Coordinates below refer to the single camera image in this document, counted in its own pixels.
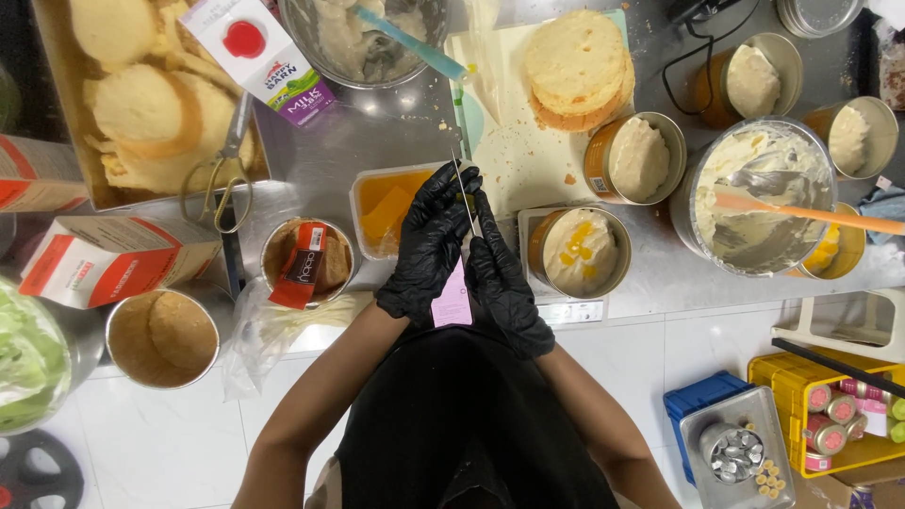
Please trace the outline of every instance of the black glove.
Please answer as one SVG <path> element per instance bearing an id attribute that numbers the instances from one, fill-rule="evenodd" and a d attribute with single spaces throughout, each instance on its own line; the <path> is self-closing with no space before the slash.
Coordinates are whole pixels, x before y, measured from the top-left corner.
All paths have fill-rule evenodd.
<path id="1" fill-rule="evenodd" d="M 377 291 L 377 306 L 393 318 L 425 322 L 431 301 L 440 296 L 446 280 L 462 256 L 462 240 L 470 228 L 468 209 L 455 179 L 457 161 L 438 169 L 414 195 L 402 222 L 399 261 L 393 275 Z M 465 192 L 473 194 L 483 179 L 478 168 L 462 172 Z"/>
<path id="2" fill-rule="evenodd" d="M 500 328 L 516 357 L 528 360 L 550 353 L 556 342 L 553 331 L 538 315 L 521 263 L 506 246 L 483 191 L 474 194 L 474 207 L 484 238 L 472 239 L 466 286 Z"/>

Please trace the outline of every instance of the yellow crate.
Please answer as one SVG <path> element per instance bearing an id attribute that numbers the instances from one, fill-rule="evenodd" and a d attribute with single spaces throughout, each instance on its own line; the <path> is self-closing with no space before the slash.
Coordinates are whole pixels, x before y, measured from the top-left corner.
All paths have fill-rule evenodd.
<path id="1" fill-rule="evenodd" d="M 826 348 L 813 350 L 869 373 L 889 372 L 892 381 L 905 385 L 903 364 Z M 905 444 L 896 444 L 886 437 L 865 434 L 862 440 L 846 444 L 842 451 L 833 456 L 833 468 L 825 472 L 805 469 L 807 444 L 802 430 L 807 424 L 806 395 L 814 386 L 847 378 L 849 377 L 840 375 L 837 371 L 789 352 L 756 357 L 748 363 L 748 382 L 766 385 L 773 390 L 776 412 L 779 414 L 779 424 L 786 441 L 786 452 L 789 454 L 789 465 L 803 477 L 819 477 L 905 456 Z"/>

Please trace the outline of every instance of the white cutting board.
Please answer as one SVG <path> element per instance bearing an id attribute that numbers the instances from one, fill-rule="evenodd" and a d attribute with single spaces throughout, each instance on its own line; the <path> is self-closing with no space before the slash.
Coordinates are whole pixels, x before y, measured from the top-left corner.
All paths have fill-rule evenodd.
<path id="1" fill-rule="evenodd" d="M 622 29 L 628 47 L 625 13 L 614 10 L 604 14 Z M 498 220 L 514 217 L 526 208 L 599 201 L 583 174 L 585 150 L 593 132 L 542 130 L 528 104 L 530 85 L 522 56 L 539 27 L 501 28 L 488 37 L 488 56 L 498 70 L 501 125 L 477 99 L 473 85 L 462 87 L 450 82 L 456 121 L 462 129 L 462 152 L 481 169 L 483 189 Z M 463 65 L 475 61 L 468 33 L 450 35 L 444 49 Z M 632 113 L 634 96 L 620 117 Z"/>

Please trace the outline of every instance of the scissors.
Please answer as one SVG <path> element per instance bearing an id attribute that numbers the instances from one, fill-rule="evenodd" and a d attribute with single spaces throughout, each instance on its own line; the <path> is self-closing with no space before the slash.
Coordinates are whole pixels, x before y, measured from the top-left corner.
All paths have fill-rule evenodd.
<path id="1" fill-rule="evenodd" d="M 459 165 L 455 162 L 455 149 L 450 147 L 452 153 L 452 163 L 455 165 L 456 180 L 459 181 L 459 189 L 462 190 L 462 201 L 465 202 L 465 210 L 468 212 L 469 226 L 472 227 L 472 235 L 478 236 L 477 230 L 474 229 L 474 217 L 472 217 L 472 209 L 468 206 L 468 198 L 465 196 L 465 183 L 462 182 L 462 172 L 459 171 Z"/>
<path id="2" fill-rule="evenodd" d="M 242 159 L 239 158 L 239 148 L 242 146 L 242 140 L 245 139 L 245 133 L 248 131 L 248 124 L 252 119 L 252 103 L 253 96 L 248 91 L 243 92 L 242 97 L 239 99 L 239 103 L 235 106 L 233 119 L 230 120 L 229 130 L 226 131 L 226 142 L 223 147 L 217 151 L 214 159 L 205 161 L 192 168 L 192 170 L 188 172 L 188 175 L 186 175 L 186 179 L 182 181 L 182 190 L 179 193 L 179 210 L 182 212 L 182 218 L 186 221 L 201 223 L 205 216 L 207 216 L 207 213 L 211 211 L 211 199 L 214 197 L 217 175 L 220 173 L 224 164 L 227 163 L 238 165 L 241 176 L 230 178 L 229 182 L 226 183 L 223 198 L 220 200 L 220 204 L 214 211 L 214 228 L 222 234 L 234 234 L 238 231 L 239 226 L 245 222 L 245 219 L 248 218 L 248 213 L 252 210 L 252 180 L 248 178 L 248 173 L 245 171 L 245 165 L 242 163 Z M 201 209 L 201 215 L 198 217 L 190 217 L 186 210 L 186 194 L 188 192 L 189 181 L 191 181 L 192 176 L 194 176 L 199 169 L 210 168 L 212 161 L 216 162 L 214 162 L 214 169 L 211 171 L 210 180 L 207 181 L 205 203 Z M 226 230 L 221 226 L 220 221 L 223 218 L 226 207 L 229 205 L 229 198 L 233 195 L 233 190 L 239 184 L 248 184 L 248 205 L 245 207 L 245 212 L 242 214 L 242 217 L 236 221 L 235 226 Z"/>

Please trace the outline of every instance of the blue towel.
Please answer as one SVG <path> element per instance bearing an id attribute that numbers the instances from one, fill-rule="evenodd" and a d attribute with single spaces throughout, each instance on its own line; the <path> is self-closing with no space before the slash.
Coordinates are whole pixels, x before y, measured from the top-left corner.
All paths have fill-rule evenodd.
<path id="1" fill-rule="evenodd" d="M 878 217 L 879 219 L 892 219 L 893 221 L 905 221 L 905 189 L 890 186 L 883 190 L 875 187 L 873 191 L 858 202 L 862 216 Z M 882 234 L 867 230 L 867 236 L 874 244 L 883 244 L 892 238 L 891 234 Z"/>

